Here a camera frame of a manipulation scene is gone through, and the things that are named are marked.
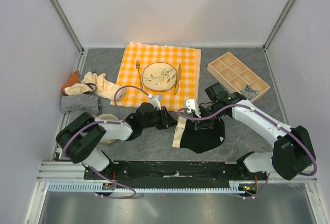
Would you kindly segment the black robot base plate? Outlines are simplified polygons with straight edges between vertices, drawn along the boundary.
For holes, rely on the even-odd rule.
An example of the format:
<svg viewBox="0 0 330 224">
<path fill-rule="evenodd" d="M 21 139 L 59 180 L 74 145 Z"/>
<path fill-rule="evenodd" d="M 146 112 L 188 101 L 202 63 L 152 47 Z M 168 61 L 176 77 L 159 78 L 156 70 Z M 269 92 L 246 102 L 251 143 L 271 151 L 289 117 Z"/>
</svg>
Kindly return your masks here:
<svg viewBox="0 0 330 224">
<path fill-rule="evenodd" d="M 110 180 L 131 188 L 225 188 L 229 181 L 265 180 L 235 162 L 115 161 L 101 171 Z"/>
</svg>

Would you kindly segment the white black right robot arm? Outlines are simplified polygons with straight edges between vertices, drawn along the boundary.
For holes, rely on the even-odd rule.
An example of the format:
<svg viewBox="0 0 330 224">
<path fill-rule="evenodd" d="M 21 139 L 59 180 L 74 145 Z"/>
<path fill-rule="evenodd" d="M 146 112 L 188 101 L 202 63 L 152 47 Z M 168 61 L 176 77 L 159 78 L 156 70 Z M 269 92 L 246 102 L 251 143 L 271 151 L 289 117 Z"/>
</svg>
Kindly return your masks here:
<svg viewBox="0 0 330 224">
<path fill-rule="evenodd" d="M 273 148 L 271 152 L 249 152 L 236 166 L 237 176 L 249 179 L 260 171 L 275 172 L 286 180 L 297 175 L 313 176 L 317 172 L 316 156 L 308 131 L 291 127 L 264 113 L 239 92 L 228 93 L 219 83 L 205 90 L 211 103 L 208 106 L 187 101 L 187 107 L 199 119 L 198 123 L 210 124 L 227 115 L 240 121 L 262 136 Z"/>
</svg>

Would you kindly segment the grey striped underwear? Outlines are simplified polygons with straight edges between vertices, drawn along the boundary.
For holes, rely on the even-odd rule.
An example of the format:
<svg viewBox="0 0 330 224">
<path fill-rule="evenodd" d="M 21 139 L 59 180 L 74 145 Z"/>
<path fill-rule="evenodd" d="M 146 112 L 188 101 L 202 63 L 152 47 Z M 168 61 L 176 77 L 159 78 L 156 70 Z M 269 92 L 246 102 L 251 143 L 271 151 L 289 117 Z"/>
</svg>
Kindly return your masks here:
<svg viewBox="0 0 330 224">
<path fill-rule="evenodd" d="M 259 95 L 259 92 L 252 88 L 251 85 L 246 85 L 240 93 L 246 97 L 246 99 L 252 101 L 255 97 Z"/>
</svg>

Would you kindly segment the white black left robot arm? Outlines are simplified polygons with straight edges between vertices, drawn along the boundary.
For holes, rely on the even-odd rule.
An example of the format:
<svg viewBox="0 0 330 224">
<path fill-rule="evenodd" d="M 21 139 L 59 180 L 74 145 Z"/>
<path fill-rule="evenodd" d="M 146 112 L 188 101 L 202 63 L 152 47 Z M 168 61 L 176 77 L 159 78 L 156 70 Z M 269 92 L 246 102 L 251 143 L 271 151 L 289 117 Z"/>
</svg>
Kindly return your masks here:
<svg viewBox="0 0 330 224">
<path fill-rule="evenodd" d="M 144 102 L 125 120 L 103 120 L 84 112 L 57 134 L 56 142 L 72 163 L 82 163 L 94 169 L 101 179 L 109 179 L 113 174 L 112 161 L 96 148 L 100 141 L 132 141 L 144 129 L 163 130 L 176 125 L 177 120 L 166 107 L 156 108 Z"/>
</svg>

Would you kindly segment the black cream garment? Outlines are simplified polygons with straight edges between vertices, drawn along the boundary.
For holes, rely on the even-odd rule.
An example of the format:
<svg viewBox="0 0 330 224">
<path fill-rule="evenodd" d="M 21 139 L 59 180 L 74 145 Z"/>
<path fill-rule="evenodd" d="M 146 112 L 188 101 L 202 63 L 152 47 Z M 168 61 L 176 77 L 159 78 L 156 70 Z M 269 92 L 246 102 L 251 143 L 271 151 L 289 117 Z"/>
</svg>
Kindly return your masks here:
<svg viewBox="0 0 330 224">
<path fill-rule="evenodd" d="M 204 153 L 215 149 L 225 141 L 225 125 L 220 118 L 216 119 L 212 128 L 195 130 L 195 122 L 178 118 L 172 146 L 186 148 L 195 153 Z"/>
</svg>

